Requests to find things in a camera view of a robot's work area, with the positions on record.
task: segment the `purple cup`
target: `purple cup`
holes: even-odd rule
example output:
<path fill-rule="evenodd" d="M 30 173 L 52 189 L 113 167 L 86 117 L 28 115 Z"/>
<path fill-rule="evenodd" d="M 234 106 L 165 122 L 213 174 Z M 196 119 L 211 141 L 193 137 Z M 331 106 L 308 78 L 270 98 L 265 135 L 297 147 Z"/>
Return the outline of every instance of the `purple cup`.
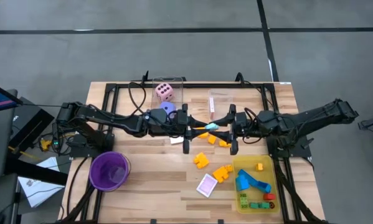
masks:
<path fill-rule="evenodd" d="M 116 190 L 129 174 L 127 159 L 118 152 L 105 152 L 93 160 L 89 172 L 91 184 L 98 190 Z"/>

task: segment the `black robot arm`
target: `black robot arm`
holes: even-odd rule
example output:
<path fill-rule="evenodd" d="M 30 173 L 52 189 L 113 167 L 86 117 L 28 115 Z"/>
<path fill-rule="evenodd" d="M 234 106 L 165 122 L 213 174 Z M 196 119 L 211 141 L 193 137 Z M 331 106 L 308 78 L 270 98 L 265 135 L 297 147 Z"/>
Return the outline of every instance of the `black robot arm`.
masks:
<path fill-rule="evenodd" d="M 167 114 L 163 109 L 147 110 L 143 114 L 122 116 L 99 110 L 93 105 L 79 102 L 64 103 L 57 117 L 59 127 L 77 130 L 86 140 L 89 147 L 100 152 L 113 147 L 113 138 L 94 130 L 88 121 L 124 130 L 127 134 L 141 138 L 150 136 L 170 136 L 184 138 L 184 153 L 189 152 L 189 141 L 200 134 L 210 131 L 222 140 L 232 143 L 230 153 L 238 151 L 237 138 L 265 138 L 275 136 L 278 147 L 289 147 L 302 136 L 321 129 L 329 124 L 348 124 L 358 116 L 346 101 L 334 100 L 320 108 L 298 114 L 280 114 L 274 111 L 261 111 L 255 114 L 248 108 L 237 113 L 235 105 L 230 105 L 228 114 L 213 123 L 219 126 L 230 124 L 230 131 L 210 131 L 194 129 L 204 127 L 207 123 L 195 120 L 187 115 L 187 105 L 182 109 Z"/>

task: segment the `wooden tabletop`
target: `wooden tabletop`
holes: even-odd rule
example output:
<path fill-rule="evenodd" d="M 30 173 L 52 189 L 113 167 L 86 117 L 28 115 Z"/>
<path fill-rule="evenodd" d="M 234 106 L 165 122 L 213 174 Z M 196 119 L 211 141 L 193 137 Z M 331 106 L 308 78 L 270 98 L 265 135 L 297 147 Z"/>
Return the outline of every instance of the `wooden tabletop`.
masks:
<path fill-rule="evenodd" d="M 87 104 L 102 106 L 105 82 L 92 82 Z M 297 113 L 298 109 L 290 84 L 275 83 L 276 98 L 281 113 Z M 209 121 L 208 88 L 184 88 L 183 101 L 189 105 L 188 113 L 200 121 Z M 255 89 L 235 89 L 238 97 L 233 104 L 237 111 L 244 107 L 259 112 L 263 110 L 262 99 Z M 146 102 L 142 110 L 150 108 L 151 89 L 147 88 Z M 139 104 L 143 97 L 140 89 L 132 89 L 135 101 Z M 110 96 L 108 110 L 111 108 L 113 96 Z M 128 90 L 121 89 L 116 113 L 127 115 L 135 107 L 130 101 Z M 123 153 L 131 162 L 132 170 L 128 180 L 114 192 L 103 193 L 99 223 L 149 223 L 157 219 L 158 223 L 217 223 L 224 219 L 225 223 L 283 223 L 281 212 L 273 215 L 238 213 L 235 203 L 233 174 L 224 183 L 218 184 L 209 198 L 196 191 L 196 187 L 204 174 L 212 174 L 220 166 L 232 163 L 229 149 L 210 145 L 206 139 L 196 138 L 191 142 L 190 154 L 182 153 L 182 144 L 171 145 L 168 137 L 146 136 L 134 138 L 120 129 L 114 129 L 114 151 Z M 193 164 L 193 157 L 204 152 L 210 164 L 199 170 Z M 253 145 L 239 141 L 238 155 L 268 154 L 264 139 Z M 72 162 L 62 205 L 67 205 L 67 195 L 75 169 L 82 159 Z M 70 199 L 73 208 L 85 192 L 90 159 L 81 167 L 75 178 Z M 312 167 L 302 159 L 290 159 L 296 191 L 306 205 L 318 217 L 324 219 L 324 213 Z M 91 197 L 88 219 L 92 218 L 95 194 Z M 293 219 L 291 200 L 286 193 L 289 216 Z"/>

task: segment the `yellow tray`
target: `yellow tray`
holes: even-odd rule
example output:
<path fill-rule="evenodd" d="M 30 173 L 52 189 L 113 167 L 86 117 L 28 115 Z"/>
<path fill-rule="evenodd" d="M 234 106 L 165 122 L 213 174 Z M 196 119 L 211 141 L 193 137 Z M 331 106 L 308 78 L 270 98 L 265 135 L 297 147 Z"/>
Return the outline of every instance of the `yellow tray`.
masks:
<path fill-rule="evenodd" d="M 263 164 L 263 171 L 256 171 L 255 167 L 258 163 Z M 254 179 L 260 180 L 262 182 L 271 185 L 271 194 L 276 195 L 276 199 L 268 201 L 273 202 L 275 208 L 250 208 L 250 202 L 265 202 L 263 199 L 263 192 L 255 187 L 249 187 L 246 190 L 237 191 L 236 180 L 235 192 L 237 201 L 237 211 L 240 213 L 278 213 L 280 211 L 279 198 L 278 198 L 278 188 L 276 186 L 275 172 L 273 170 L 272 159 L 269 156 L 235 156 L 233 160 L 234 166 L 234 177 L 238 176 L 237 173 L 240 169 L 250 174 Z M 239 194 L 247 194 L 248 208 L 241 208 Z"/>

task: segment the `purple card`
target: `purple card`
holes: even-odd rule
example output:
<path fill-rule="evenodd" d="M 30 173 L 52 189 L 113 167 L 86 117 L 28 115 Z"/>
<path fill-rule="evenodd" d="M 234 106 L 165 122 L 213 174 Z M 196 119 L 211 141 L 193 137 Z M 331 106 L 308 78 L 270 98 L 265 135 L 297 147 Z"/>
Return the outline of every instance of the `purple card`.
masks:
<path fill-rule="evenodd" d="M 206 174 L 201 180 L 197 191 L 206 197 L 210 197 L 211 192 L 214 190 L 214 187 L 217 185 L 218 181 L 211 177 L 209 174 Z"/>

